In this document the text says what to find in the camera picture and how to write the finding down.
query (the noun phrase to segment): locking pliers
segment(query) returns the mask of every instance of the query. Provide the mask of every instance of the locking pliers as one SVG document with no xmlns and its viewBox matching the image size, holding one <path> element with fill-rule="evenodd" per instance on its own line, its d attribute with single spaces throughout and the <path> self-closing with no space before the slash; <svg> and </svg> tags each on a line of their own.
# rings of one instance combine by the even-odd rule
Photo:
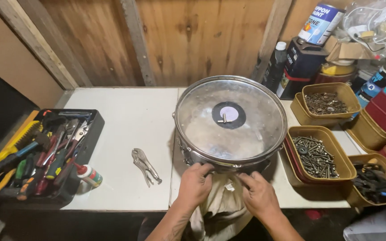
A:
<svg viewBox="0 0 386 241">
<path fill-rule="evenodd" d="M 134 148 L 132 150 L 133 164 L 135 164 L 139 169 L 141 169 L 142 174 L 144 175 L 145 182 L 148 187 L 150 187 L 150 182 L 154 185 L 153 180 L 148 176 L 147 171 L 152 175 L 152 177 L 157 181 L 158 184 L 162 183 L 162 179 L 159 178 L 156 170 L 154 170 L 153 166 L 148 161 L 145 153 L 139 149 Z"/>
</svg>

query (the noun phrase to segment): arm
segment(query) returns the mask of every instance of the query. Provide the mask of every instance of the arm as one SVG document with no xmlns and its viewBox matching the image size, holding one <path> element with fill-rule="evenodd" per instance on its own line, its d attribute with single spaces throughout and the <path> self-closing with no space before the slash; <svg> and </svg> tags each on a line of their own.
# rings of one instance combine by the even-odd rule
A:
<svg viewBox="0 0 386 241">
<path fill-rule="evenodd" d="M 163 219 L 145 241 L 179 241 L 193 211 L 209 195 L 214 167 L 195 163 L 181 177 L 180 191 Z"/>
<path fill-rule="evenodd" d="M 241 173 L 239 178 L 247 185 L 243 187 L 245 206 L 266 227 L 275 241 L 304 241 L 279 208 L 272 185 L 260 173 L 251 176 Z"/>
</svg>

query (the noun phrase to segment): wooden beam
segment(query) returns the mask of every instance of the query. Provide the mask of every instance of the wooden beam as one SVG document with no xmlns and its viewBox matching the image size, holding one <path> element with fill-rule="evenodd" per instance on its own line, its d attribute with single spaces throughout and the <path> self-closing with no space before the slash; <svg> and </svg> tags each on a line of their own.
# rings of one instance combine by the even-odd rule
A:
<svg viewBox="0 0 386 241">
<path fill-rule="evenodd" d="M 63 88 L 73 90 L 79 86 L 17 0 L 0 0 L 0 15 Z"/>
<path fill-rule="evenodd" d="M 61 32 L 38 0 L 17 0 L 79 86 L 93 86 Z"/>
<path fill-rule="evenodd" d="M 275 0 L 272 4 L 271 14 L 266 23 L 262 45 L 259 50 L 260 64 L 256 65 L 251 76 L 252 80 L 262 82 L 272 52 L 275 49 L 282 27 L 285 22 L 292 0 Z"/>
<path fill-rule="evenodd" d="M 129 28 L 136 59 L 141 68 L 142 78 L 146 86 L 156 86 L 153 70 L 148 58 L 147 43 L 142 32 L 142 21 L 135 0 L 120 0 L 127 27 Z"/>
</svg>

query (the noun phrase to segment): hand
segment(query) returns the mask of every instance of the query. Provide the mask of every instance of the hand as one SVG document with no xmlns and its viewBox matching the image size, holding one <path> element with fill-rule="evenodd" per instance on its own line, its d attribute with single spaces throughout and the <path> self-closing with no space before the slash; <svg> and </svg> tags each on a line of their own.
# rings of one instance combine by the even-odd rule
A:
<svg viewBox="0 0 386 241">
<path fill-rule="evenodd" d="M 213 168 L 209 163 L 203 166 L 200 163 L 195 163 L 189 167 L 181 177 L 177 200 L 191 210 L 205 201 L 212 188 L 212 174 L 209 171 Z"/>
<path fill-rule="evenodd" d="M 241 173 L 238 177 L 249 187 L 243 187 L 243 198 L 252 215 L 265 223 L 282 214 L 275 190 L 260 173 L 253 172 L 251 176 Z"/>
</svg>

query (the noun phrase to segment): beige cloth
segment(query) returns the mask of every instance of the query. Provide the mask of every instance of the beige cloth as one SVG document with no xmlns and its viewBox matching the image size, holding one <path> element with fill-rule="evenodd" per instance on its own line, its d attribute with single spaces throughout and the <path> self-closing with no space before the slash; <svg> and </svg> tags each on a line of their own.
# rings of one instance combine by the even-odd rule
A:
<svg viewBox="0 0 386 241">
<path fill-rule="evenodd" d="M 185 237 L 198 241 L 226 241 L 237 235 L 253 217 L 244 206 L 242 185 L 233 174 L 214 174 L 206 202 L 190 218 Z M 225 186 L 232 184 L 234 191 Z"/>
</svg>

